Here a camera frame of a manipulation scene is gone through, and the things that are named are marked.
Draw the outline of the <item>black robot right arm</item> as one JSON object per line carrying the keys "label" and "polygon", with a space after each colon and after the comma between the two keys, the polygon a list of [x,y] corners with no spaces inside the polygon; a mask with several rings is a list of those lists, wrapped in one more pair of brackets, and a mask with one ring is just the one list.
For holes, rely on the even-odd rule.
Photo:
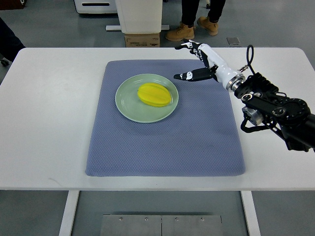
{"label": "black robot right arm", "polygon": [[269,129],[284,140],[288,150],[315,148],[315,116],[300,98],[289,98],[258,72],[234,82],[230,89],[245,105],[241,130]]}

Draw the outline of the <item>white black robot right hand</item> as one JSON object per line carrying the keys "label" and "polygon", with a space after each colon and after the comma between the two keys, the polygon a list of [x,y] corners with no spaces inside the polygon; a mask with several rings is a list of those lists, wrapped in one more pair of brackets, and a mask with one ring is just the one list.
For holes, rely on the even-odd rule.
{"label": "white black robot right hand", "polygon": [[204,67],[176,74],[174,79],[188,82],[214,79],[229,91],[235,91],[245,81],[245,76],[239,70],[231,68],[209,45],[184,39],[183,43],[175,49],[183,48],[189,49],[191,54],[197,56],[204,63]]}

